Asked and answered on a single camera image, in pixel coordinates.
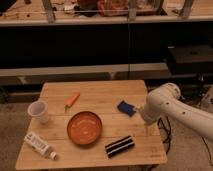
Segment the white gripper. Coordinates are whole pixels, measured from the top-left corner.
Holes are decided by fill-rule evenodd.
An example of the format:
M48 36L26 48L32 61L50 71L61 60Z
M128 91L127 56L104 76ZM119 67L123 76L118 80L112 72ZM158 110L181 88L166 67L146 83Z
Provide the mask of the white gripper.
M149 104L136 107L136 111L140 114L147 125L151 125L157 120L156 111Z

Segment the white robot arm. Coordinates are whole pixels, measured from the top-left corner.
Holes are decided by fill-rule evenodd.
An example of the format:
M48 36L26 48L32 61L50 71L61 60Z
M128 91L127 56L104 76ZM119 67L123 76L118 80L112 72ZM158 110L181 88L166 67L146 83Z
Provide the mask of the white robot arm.
M180 96L176 84L165 83L147 94L145 104L138 112L147 125L156 122L161 115L170 116L213 141L213 114L181 102Z

